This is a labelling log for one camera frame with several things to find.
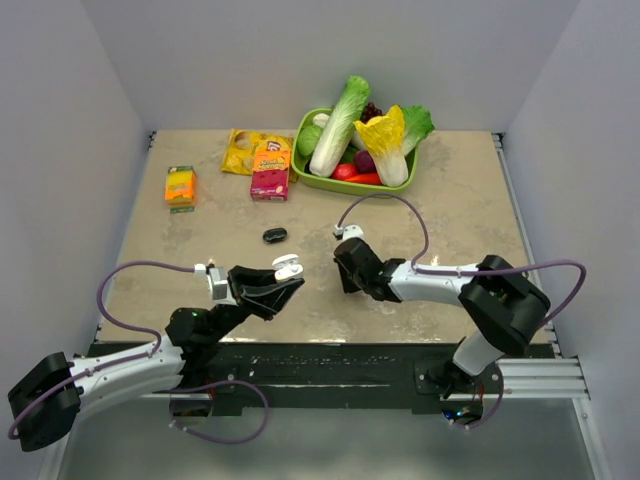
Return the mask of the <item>white earbud charging case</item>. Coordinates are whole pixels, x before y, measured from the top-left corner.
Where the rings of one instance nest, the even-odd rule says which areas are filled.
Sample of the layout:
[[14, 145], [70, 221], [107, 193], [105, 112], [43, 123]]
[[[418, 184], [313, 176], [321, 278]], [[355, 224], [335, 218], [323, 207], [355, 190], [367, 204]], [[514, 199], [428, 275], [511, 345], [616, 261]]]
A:
[[303, 277], [304, 268], [297, 254], [287, 254], [274, 259], [272, 268], [278, 283]]

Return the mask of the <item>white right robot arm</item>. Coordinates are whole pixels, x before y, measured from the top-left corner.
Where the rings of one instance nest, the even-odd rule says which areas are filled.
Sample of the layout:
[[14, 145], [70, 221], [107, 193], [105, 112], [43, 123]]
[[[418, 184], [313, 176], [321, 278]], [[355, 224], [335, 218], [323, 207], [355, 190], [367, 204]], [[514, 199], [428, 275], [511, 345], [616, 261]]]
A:
[[342, 233], [331, 259], [312, 263], [297, 254], [275, 258], [279, 281], [304, 284], [275, 317], [276, 340], [333, 343], [433, 342], [433, 328], [447, 314], [483, 319], [482, 307], [501, 319], [516, 319], [489, 280], [504, 278], [479, 264], [414, 265], [404, 258], [381, 260], [360, 233]]

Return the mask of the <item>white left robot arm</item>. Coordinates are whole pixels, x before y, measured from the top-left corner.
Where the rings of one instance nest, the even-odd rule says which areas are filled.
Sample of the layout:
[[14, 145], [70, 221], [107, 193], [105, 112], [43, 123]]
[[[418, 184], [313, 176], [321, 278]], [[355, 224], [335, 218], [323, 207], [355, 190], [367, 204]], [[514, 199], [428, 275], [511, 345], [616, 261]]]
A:
[[174, 311], [164, 333], [149, 329], [149, 343], [99, 357], [46, 356], [8, 393], [13, 422], [9, 439], [25, 452], [65, 437], [76, 420], [150, 393], [187, 394], [241, 386], [268, 402], [255, 385], [237, 378], [214, 380], [209, 364], [219, 342], [251, 316], [272, 320], [304, 284], [283, 267], [229, 271], [196, 264], [185, 273], [205, 280], [210, 309]]

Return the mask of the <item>black earbud charging case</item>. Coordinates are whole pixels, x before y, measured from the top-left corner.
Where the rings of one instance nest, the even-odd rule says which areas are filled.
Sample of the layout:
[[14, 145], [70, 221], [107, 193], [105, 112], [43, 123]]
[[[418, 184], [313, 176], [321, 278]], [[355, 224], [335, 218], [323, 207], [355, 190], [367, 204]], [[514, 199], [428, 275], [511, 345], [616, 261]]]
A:
[[271, 228], [266, 230], [262, 239], [266, 244], [275, 244], [283, 242], [288, 237], [288, 231], [283, 227]]

